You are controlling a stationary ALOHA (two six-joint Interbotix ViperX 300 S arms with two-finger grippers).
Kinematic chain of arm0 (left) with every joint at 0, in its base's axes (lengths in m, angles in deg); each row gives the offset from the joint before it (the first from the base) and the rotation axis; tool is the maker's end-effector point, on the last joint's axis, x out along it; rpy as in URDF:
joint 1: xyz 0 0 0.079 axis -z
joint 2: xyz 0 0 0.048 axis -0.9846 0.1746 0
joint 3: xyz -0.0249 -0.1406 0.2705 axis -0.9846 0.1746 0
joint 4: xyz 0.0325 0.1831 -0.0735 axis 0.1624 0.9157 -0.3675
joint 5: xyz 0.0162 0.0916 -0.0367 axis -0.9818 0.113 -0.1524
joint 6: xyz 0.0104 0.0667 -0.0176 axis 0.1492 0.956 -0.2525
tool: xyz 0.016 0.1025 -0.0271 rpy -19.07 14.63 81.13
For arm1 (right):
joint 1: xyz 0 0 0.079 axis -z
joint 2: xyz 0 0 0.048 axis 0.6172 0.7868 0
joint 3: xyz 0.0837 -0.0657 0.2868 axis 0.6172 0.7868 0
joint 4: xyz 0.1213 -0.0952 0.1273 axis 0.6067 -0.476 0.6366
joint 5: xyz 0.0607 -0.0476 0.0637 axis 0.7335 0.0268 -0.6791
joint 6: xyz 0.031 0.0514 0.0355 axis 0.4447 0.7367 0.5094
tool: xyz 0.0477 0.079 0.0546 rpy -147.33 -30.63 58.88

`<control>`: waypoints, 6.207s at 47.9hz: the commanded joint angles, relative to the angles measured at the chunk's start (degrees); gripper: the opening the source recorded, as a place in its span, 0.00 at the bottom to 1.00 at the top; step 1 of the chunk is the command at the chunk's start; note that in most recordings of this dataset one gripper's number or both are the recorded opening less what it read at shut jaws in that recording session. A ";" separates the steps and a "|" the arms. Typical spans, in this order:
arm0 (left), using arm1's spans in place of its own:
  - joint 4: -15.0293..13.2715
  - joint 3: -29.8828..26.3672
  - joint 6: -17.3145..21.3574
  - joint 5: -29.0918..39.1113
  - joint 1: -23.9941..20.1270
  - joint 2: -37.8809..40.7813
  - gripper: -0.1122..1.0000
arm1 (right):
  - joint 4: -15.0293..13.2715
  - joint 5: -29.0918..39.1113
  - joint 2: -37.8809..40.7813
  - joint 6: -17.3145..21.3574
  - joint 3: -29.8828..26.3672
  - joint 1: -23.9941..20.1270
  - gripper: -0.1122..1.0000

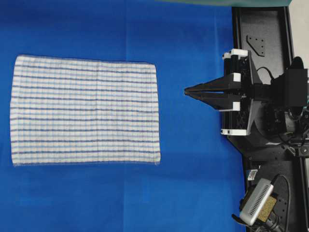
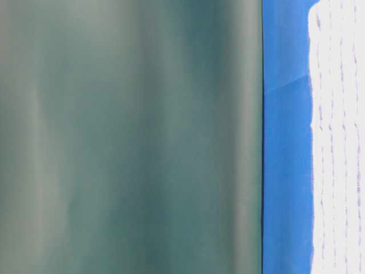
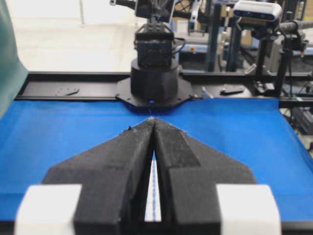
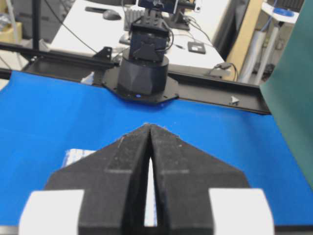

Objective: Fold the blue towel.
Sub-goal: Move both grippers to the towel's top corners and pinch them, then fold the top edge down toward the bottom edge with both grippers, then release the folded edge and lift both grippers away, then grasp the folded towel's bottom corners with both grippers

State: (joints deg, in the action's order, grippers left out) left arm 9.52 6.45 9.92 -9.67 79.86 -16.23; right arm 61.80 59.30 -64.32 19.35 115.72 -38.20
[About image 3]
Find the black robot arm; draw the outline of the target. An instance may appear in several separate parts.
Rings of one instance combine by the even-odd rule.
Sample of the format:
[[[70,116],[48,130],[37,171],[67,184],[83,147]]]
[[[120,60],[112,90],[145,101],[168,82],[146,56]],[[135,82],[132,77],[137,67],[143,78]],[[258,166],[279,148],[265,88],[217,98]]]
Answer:
[[[135,33],[130,92],[141,101],[175,101],[180,88],[172,3],[139,0],[148,22]],[[151,118],[119,136],[52,166],[43,184],[81,187],[74,210],[77,235],[219,235],[217,184],[254,185],[245,164]]]

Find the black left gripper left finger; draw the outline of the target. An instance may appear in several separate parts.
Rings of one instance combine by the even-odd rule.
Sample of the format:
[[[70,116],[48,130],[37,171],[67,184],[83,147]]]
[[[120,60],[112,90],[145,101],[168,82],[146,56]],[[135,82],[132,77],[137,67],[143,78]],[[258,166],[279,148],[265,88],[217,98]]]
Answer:
[[[153,153],[154,124],[148,119],[49,169],[44,184],[82,185],[75,234],[120,235],[131,222],[132,201]]]

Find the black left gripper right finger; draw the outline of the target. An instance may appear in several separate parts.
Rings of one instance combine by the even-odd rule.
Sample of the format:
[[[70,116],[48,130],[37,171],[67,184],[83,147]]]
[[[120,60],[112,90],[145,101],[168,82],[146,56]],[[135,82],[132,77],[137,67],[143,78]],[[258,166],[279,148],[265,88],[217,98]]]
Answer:
[[[164,218],[178,235],[219,235],[216,184],[255,184],[250,168],[158,118],[154,137]]]

